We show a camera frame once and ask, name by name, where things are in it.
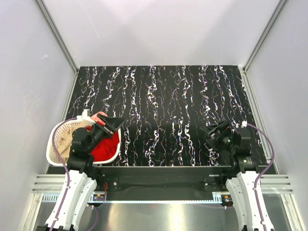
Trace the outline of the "red t shirt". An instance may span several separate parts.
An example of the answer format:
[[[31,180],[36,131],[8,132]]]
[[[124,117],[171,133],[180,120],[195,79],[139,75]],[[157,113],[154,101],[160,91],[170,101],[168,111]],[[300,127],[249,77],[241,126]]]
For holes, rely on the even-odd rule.
[[[91,152],[94,157],[94,163],[105,164],[114,161],[119,153],[119,145],[119,131],[111,138],[104,138]]]

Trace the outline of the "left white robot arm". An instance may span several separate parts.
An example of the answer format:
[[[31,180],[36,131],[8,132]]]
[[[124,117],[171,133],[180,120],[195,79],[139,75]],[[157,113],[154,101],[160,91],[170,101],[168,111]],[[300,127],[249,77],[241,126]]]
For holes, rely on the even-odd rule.
[[[65,179],[56,204],[38,231],[77,231],[92,193],[106,187],[102,171],[95,167],[92,151],[103,140],[120,135],[124,117],[108,117],[98,114],[102,121],[94,121],[85,109],[82,115],[65,120],[51,132],[46,154],[55,154],[65,169]],[[60,136],[70,131],[69,157],[64,161],[60,155]]]

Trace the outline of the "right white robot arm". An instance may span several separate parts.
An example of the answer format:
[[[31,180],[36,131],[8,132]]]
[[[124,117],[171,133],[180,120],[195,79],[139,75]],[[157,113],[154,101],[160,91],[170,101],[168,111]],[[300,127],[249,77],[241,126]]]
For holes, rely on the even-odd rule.
[[[241,231],[273,231],[261,191],[261,176],[268,170],[260,170],[251,154],[250,124],[242,122],[231,128],[228,121],[202,127],[207,135],[206,143],[216,153],[225,152],[230,158],[231,170],[219,177],[231,195],[238,226]]]

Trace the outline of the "pink t shirt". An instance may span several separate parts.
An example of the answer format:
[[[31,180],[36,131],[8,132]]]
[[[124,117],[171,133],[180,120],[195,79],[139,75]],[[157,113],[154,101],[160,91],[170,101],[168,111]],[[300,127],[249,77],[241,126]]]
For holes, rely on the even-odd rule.
[[[91,116],[91,119],[95,122],[98,122],[101,125],[105,125],[105,122],[101,120],[100,118],[98,118],[98,115],[107,116],[107,114],[104,112],[97,112]]]

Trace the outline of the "beige t shirt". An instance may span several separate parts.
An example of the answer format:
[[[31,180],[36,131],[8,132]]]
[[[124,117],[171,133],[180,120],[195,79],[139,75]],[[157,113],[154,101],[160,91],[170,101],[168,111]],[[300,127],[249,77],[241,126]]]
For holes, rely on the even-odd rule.
[[[59,128],[56,127],[51,135],[51,151],[53,151],[54,154],[53,162],[61,164],[62,162],[59,159],[60,156],[64,163],[67,163],[72,145],[73,132],[77,128],[89,128],[93,124],[94,122],[92,120],[75,118],[74,120],[66,121],[60,125]]]

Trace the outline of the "white plastic laundry basket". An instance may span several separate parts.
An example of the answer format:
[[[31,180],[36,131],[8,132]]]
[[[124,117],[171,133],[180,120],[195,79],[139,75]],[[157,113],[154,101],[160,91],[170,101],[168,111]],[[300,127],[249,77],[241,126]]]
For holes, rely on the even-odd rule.
[[[87,131],[91,131],[91,126],[95,122],[100,122],[98,117],[96,115],[91,116],[89,109],[85,109],[81,115],[57,124],[51,131],[48,140],[46,150],[47,161],[56,167],[63,165],[60,159],[67,163],[73,131],[77,128],[86,128]],[[119,129],[112,138],[103,139],[94,148],[91,152],[94,157],[93,163],[95,165],[103,165],[115,161],[120,155],[120,148],[121,130]]]

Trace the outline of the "right small electronics board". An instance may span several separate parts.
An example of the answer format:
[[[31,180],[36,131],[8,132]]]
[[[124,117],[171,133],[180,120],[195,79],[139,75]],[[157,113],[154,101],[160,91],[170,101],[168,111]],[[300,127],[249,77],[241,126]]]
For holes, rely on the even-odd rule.
[[[226,203],[231,202],[232,198],[229,194],[223,195],[222,200]]]

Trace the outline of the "small electronics board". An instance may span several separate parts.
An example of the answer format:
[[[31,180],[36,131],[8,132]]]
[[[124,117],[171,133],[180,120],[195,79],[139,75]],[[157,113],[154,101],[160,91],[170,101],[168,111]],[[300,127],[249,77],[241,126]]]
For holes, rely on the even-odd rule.
[[[226,203],[231,202],[232,198],[229,194],[223,195],[222,200]]]
[[[93,201],[105,201],[105,194],[94,194]]]

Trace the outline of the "left small electronics board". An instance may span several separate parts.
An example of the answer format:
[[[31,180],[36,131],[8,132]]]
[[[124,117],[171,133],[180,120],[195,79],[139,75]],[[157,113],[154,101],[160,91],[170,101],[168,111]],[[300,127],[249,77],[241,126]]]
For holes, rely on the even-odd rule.
[[[93,201],[105,201],[105,194],[94,194]]]

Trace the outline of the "front aluminium rail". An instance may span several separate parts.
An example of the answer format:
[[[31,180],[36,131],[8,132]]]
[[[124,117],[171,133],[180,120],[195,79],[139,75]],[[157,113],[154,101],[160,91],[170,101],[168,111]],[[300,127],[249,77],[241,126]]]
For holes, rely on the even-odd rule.
[[[102,186],[92,192],[87,198],[89,203],[183,203],[183,204],[221,204],[223,195],[229,194],[226,186],[214,183],[210,178],[203,188],[129,188],[118,191],[115,177],[107,181],[107,189]],[[64,175],[37,175],[32,193],[43,195],[44,202],[56,202],[64,182]],[[261,177],[261,191],[263,194],[292,194],[293,190],[286,175],[263,175]],[[94,194],[105,194],[105,201],[93,201]]]

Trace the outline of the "left aluminium frame post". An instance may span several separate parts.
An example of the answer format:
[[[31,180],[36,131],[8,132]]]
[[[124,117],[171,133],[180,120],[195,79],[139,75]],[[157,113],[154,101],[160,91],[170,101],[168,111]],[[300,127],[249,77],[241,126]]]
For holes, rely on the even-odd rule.
[[[69,66],[73,70],[73,72],[76,74],[79,70],[79,67],[76,65],[75,61],[73,60],[72,55],[70,54],[62,36],[60,35],[59,30],[57,29],[57,26],[47,9],[47,6],[45,5],[43,0],[34,0],[36,6],[38,7],[38,10],[42,14],[48,28],[50,29],[53,37],[55,38],[60,50],[62,51],[65,59],[67,60]]]

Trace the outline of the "aluminium frame post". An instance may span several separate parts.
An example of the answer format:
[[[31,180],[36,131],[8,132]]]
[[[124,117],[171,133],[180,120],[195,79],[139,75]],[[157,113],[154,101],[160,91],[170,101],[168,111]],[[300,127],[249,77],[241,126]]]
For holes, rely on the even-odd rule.
[[[47,9],[47,6],[45,5],[43,0],[34,0],[36,6],[38,7],[38,10],[42,14],[48,28],[50,29],[53,37],[55,38],[60,50],[62,51],[65,59],[67,60],[69,66],[73,70],[73,72],[76,74],[79,70],[79,67],[76,65],[75,61],[73,60],[72,55],[70,54],[62,36],[60,35],[59,30],[57,29],[57,26]]]
[[[246,73],[254,59],[256,58],[257,54],[259,53],[260,49],[262,48],[264,42],[266,41],[268,35],[270,34],[271,30],[273,29],[274,25],[276,24],[278,18],[280,17],[281,13],[283,12],[284,8],[286,7],[289,0],[279,0],[278,4],[276,5],[273,13],[271,14],[266,26],[264,27],[256,45],[254,46],[250,56],[248,57],[245,65],[243,66],[243,71]]]

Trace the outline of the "right aluminium frame post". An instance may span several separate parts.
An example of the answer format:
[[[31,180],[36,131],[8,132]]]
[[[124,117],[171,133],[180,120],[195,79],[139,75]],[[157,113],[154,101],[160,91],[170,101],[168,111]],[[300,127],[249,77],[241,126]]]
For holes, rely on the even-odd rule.
[[[254,59],[256,58],[257,54],[259,53],[260,49],[262,48],[264,42],[266,41],[268,35],[270,34],[271,30],[273,29],[274,25],[276,24],[278,18],[280,17],[281,13],[283,12],[284,8],[286,7],[289,0],[279,0],[278,4],[276,5],[273,13],[271,14],[266,26],[264,27],[256,45],[254,46],[250,56],[248,57],[245,65],[243,66],[243,71],[246,73]]]

